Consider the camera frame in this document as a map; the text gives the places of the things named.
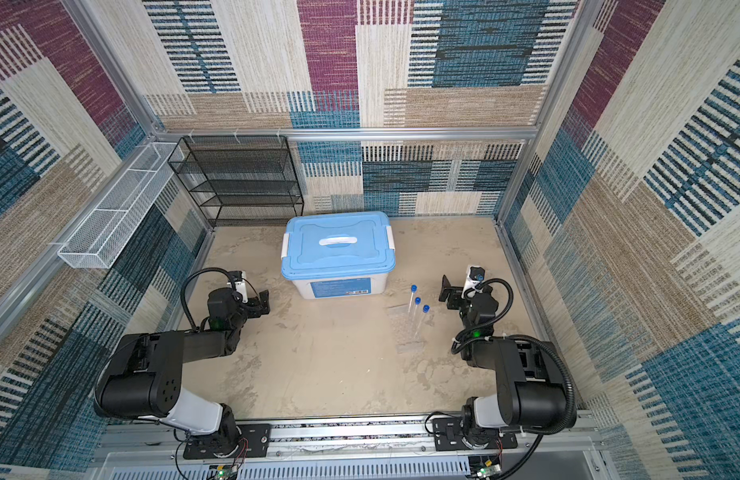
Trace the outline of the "blue capped test tube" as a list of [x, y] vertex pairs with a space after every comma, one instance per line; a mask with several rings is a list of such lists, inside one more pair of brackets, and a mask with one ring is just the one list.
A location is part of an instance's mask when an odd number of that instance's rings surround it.
[[407, 309], [407, 320], [409, 323], [412, 323], [414, 321], [415, 317], [415, 309], [417, 305], [420, 303], [420, 298], [417, 296], [418, 287], [413, 284], [410, 287], [410, 299], [408, 303], [408, 309]]
[[429, 310], [430, 310], [429, 305], [424, 305], [422, 307], [422, 310], [420, 312], [420, 315], [418, 316], [417, 325], [416, 325], [416, 331], [415, 331], [416, 338], [419, 338], [419, 339], [421, 338], [420, 337], [421, 327], [423, 325], [424, 320], [427, 318], [427, 314]]
[[422, 299], [420, 297], [416, 297], [414, 299], [414, 310], [413, 310], [413, 316], [412, 316], [412, 325], [414, 328], [417, 328], [420, 324], [422, 308], [423, 308]]

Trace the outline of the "white plastic storage bin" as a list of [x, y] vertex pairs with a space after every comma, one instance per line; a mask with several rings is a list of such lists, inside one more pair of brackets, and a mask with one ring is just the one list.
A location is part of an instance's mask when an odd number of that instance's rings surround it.
[[300, 295], [307, 300], [381, 294], [389, 274], [374, 274], [335, 279], [292, 280]]

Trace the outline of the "blue plastic bin lid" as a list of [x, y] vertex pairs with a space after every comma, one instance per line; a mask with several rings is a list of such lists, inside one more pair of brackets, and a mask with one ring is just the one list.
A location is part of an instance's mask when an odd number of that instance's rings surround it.
[[281, 261], [281, 273], [291, 281], [388, 274], [396, 266], [390, 220], [380, 211], [293, 218]]

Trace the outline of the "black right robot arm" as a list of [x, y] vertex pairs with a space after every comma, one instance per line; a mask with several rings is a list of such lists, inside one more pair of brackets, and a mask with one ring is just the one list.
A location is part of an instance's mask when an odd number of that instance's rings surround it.
[[461, 409], [460, 436], [466, 447], [492, 447], [505, 434], [554, 435], [576, 424], [572, 376], [553, 344], [496, 332], [515, 300], [508, 281], [488, 279], [482, 268], [473, 267], [462, 286], [443, 276], [438, 300], [457, 312], [462, 323], [450, 353], [495, 376], [493, 394], [472, 397]]

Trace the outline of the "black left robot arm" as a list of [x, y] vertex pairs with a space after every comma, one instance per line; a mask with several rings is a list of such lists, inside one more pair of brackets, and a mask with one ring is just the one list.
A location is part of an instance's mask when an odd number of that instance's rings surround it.
[[[196, 322], [186, 289], [207, 273], [223, 275], [226, 285], [208, 294], [208, 315]], [[97, 381], [94, 410], [103, 418], [166, 425], [184, 432], [186, 446], [201, 456], [229, 457], [245, 445], [233, 410], [183, 387], [183, 366], [233, 354], [247, 321], [270, 313], [270, 292], [257, 290], [240, 270], [207, 267], [184, 280], [179, 300], [189, 327], [123, 336]]]

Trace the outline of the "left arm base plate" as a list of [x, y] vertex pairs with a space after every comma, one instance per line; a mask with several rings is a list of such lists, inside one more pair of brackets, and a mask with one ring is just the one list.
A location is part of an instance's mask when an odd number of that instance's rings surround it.
[[185, 444], [184, 460], [263, 458], [269, 447], [272, 425], [238, 424], [230, 433], [217, 432], [190, 437]]

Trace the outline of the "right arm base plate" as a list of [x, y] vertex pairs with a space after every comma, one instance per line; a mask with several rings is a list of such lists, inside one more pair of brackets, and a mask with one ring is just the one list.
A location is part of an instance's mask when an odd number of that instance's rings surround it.
[[462, 418], [441, 416], [426, 421], [437, 451], [499, 450], [518, 447], [516, 436], [498, 429], [466, 426]]

